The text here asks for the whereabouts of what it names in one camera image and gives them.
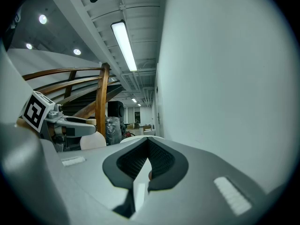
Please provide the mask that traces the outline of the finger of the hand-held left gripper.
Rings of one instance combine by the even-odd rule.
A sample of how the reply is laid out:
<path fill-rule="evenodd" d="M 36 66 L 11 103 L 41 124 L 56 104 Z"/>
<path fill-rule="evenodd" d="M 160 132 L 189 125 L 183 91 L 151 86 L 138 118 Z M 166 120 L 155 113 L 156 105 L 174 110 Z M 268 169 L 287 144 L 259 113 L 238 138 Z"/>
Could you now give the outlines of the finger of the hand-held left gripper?
<path fill-rule="evenodd" d="M 73 123 L 87 123 L 86 119 L 73 117 L 73 116 L 63 116 L 63 119 L 67 122 L 73 122 Z"/>
<path fill-rule="evenodd" d="M 56 122 L 58 127 L 62 127 L 62 134 L 66 137 L 82 137 L 96 132 L 96 127 L 91 124 L 78 122 Z"/>

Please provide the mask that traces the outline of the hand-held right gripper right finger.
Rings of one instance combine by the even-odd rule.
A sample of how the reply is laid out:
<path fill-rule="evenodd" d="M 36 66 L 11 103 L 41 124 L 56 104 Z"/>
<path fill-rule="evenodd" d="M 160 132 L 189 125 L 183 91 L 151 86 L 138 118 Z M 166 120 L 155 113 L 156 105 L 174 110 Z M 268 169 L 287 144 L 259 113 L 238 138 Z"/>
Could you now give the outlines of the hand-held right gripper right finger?
<path fill-rule="evenodd" d="M 142 225 L 252 225 L 266 194 L 250 177 L 208 151 L 150 138 L 187 160 L 172 188 L 150 191 L 131 219 Z"/>

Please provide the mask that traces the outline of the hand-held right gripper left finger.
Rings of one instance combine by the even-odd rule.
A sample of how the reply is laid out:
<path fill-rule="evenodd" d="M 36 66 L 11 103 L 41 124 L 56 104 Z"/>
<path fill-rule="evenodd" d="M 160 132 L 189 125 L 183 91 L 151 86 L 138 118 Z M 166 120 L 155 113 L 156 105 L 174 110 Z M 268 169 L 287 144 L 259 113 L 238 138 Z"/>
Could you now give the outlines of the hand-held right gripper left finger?
<path fill-rule="evenodd" d="M 144 141 L 58 154 L 42 140 L 43 220 L 56 225 L 148 225 L 135 213 L 133 189 L 115 187 L 103 172 L 107 156 Z"/>

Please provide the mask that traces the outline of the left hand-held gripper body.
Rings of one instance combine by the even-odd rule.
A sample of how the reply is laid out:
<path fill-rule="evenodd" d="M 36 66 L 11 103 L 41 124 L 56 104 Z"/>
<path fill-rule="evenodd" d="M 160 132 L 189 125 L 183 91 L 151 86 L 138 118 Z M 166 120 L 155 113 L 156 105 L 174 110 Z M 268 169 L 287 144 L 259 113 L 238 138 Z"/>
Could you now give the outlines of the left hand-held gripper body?
<path fill-rule="evenodd" d="M 41 139 L 51 141 L 57 152 L 81 149 L 80 139 L 67 137 L 66 126 L 58 124 L 65 118 L 60 105 L 41 92 L 33 91 L 24 107 L 22 118 Z"/>

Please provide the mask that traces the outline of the person's left forearm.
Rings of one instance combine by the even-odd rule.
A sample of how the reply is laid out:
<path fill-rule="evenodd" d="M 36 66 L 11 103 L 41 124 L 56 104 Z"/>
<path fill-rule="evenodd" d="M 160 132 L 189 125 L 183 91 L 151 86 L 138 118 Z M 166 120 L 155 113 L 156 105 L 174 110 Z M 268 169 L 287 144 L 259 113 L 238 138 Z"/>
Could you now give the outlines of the person's left forearm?
<path fill-rule="evenodd" d="M 26 128 L 26 129 L 34 131 L 34 129 L 24 119 L 22 119 L 22 118 L 18 118 L 17 119 L 16 125 L 18 127 L 23 127 L 23 128 Z"/>

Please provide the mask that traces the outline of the plastic-wrapped stack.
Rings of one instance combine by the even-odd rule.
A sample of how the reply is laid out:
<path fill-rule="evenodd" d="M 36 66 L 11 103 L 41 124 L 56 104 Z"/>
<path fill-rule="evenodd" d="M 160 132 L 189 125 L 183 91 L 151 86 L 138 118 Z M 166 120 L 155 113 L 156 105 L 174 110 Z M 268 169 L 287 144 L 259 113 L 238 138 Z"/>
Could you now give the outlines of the plastic-wrapped stack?
<path fill-rule="evenodd" d="M 105 139 L 106 145 L 119 144 L 122 140 L 120 119 L 118 117 L 105 118 Z"/>

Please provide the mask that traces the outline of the black loudspeaker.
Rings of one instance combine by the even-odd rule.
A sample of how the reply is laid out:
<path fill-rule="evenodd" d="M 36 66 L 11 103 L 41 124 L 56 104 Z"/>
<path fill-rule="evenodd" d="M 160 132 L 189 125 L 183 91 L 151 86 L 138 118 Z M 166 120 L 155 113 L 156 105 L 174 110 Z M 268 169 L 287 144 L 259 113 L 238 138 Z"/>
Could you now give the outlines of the black loudspeaker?
<path fill-rule="evenodd" d="M 117 117 L 120 122 L 124 122 L 124 104 L 121 101 L 109 101 L 107 116 Z"/>

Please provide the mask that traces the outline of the grey door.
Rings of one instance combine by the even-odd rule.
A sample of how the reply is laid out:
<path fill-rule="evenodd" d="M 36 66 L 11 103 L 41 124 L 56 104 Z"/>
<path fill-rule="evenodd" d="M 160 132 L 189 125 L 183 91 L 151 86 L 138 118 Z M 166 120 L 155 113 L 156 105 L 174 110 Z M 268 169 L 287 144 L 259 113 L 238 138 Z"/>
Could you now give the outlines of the grey door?
<path fill-rule="evenodd" d="M 161 91 L 161 80 L 159 73 L 159 65 L 157 65 L 155 78 L 155 119 L 156 119 L 156 133 L 162 138 L 164 134 L 164 116 L 163 116 L 163 99 Z"/>

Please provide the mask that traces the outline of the long ceiling lamp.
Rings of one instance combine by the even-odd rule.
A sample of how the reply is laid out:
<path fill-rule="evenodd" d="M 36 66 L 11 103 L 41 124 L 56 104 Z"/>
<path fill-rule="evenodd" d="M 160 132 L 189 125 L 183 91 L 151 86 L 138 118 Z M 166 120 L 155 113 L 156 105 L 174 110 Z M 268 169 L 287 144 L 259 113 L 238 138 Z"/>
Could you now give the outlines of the long ceiling lamp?
<path fill-rule="evenodd" d="M 132 72 L 137 71 L 125 21 L 121 20 L 119 22 L 113 23 L 111 25 L 111 29 L 115 36 L 117 44 L 121 50 L 121 53 L 124 57 L 124 60 L 127 64 L 128 69 Z"/>

